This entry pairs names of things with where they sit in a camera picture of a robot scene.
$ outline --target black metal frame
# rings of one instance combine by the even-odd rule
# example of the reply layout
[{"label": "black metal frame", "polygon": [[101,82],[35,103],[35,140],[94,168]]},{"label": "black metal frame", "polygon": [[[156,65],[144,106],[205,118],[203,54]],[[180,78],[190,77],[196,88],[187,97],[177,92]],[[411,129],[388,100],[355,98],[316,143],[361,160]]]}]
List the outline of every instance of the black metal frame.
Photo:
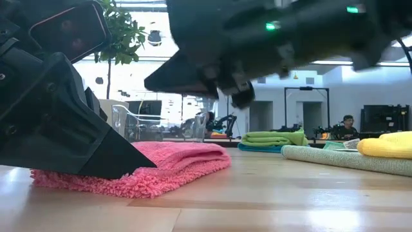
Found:
[{"label": "black metal frame", "polygon": [[328,107],[328,127],[330,127],[330,102],[329,102],[329,88],[314,88],[314,87],[285,87],[283,97],[285,100],[285,126],[288,126],[288,101],[286,98],[287,90],[300,90],[300,91],[312,91],[312,90],[325,90],[326,91],[326,104]]}]

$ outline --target man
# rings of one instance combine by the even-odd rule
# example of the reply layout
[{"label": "man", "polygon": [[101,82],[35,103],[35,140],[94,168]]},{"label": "man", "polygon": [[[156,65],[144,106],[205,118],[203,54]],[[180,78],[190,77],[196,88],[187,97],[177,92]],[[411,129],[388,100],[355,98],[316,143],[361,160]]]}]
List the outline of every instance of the man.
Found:
[{"label": "man", "polygon": [[356,139],[358,131],[353,127],[353,116],[345,115],[343,117],[343,126],[339,128],[340,139]]}]

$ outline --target rolled towel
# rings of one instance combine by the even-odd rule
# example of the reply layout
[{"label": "rolled towel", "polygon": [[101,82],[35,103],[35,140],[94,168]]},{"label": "rolled towel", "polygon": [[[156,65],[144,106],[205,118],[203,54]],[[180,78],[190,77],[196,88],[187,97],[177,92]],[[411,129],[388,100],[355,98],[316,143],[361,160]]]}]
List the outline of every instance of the rolled towel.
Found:
[{"label": "rolled towel", "polygon": [[215,144],[137,142],[133,146],[157,168],[138,168],[118,180],[32,170],[33,185],[116,197],[154,198],[227,168],[231,163],[226,149]]},{"label": "rolled towel", "polygon": [[283,146],[281,153],[292,160],[412,177],[412,160],[369,157],[357,152],[303,146]]}]

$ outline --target cable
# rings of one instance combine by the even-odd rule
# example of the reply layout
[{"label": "cable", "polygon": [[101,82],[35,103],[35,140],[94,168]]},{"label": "cable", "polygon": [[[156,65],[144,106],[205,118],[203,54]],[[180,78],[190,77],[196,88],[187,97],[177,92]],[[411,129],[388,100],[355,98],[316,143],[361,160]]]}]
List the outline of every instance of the cable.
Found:
[{"label": "cable", "polygon": [[411,74],[412,74],[412,58],[411,58],[411,54],[409,53],[411,51],[411,47],[406,47],[401,38],[397,39],[397,41],[402,47],[403,51],[405,52],[406,59],[409,62],[409,69],[411,70]]}]

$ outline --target table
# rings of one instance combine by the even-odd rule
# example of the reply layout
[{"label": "table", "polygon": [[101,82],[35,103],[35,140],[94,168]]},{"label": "table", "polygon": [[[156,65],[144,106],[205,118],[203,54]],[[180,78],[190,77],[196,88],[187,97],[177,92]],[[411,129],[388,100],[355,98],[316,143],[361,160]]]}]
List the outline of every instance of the table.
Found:
[{"label": "table", "polygon": [[1,231],[412,231],[410,178],[229,151],[231,168],[152,200],[32,188],[0,166]]}]

